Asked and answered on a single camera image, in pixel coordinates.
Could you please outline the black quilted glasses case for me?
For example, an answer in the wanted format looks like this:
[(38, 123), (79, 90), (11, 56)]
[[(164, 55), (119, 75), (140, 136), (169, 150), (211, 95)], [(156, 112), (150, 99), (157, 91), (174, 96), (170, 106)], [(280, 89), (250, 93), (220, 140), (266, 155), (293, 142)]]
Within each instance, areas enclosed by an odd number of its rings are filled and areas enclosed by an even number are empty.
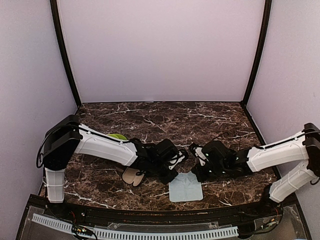
[(122, 173), (122, 180), (128, 185), (138, 187), (142, 183), (145, 174), (146, 172), (143, 170), (127, 167)]

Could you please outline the blue cleaning cloth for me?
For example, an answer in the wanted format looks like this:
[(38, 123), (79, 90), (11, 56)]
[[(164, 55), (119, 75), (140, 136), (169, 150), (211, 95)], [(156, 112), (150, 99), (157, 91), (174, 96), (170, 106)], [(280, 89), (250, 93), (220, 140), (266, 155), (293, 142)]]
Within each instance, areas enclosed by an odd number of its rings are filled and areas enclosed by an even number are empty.
[(204, 198), (202, 185), (191, 171), (179, 173), (168, 185), (169, 200), (173, 203), (200, 201)]

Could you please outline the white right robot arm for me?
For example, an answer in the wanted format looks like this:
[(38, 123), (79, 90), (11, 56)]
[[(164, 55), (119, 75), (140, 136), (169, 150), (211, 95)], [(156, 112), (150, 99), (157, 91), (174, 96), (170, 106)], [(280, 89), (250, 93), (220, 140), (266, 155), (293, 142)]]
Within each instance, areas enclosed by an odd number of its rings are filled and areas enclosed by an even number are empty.
[(211, 140), (204, 146), (192, 143), (189, 150), (199, 160), (191, 171), (200, 183), (208, 178), (247, 176), (297, 161), (296, 167), (265, 188), (263, 200), (255, 205), (260, 217), (266, 217), (275, 204), (320, 176), (320, 130), (313, 123), (306, 123), (293, 136), (263, 146), (235, 151), (220, 140)]

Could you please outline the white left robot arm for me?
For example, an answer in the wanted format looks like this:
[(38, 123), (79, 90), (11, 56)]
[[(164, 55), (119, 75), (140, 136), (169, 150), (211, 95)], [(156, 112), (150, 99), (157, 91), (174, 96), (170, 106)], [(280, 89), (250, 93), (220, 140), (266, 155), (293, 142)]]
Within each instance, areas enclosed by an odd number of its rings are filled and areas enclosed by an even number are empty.
[(37, 168), (44, 168), (47, 199), (51, 210), (60, 218), (67, 218), (70, 206), (64, 202), (65, 170), (73, 154), (94, 156), (125, 166), (122, 180), (133, 187), (144, 177), (157, 177), (164, 185), (173, 181), (176, 165), (189, 155), (178, 149), (169, 139), (142, 143), (117, 133), (104, 134), (82, 123), (71, 114), (46, 132), (36, 157)]

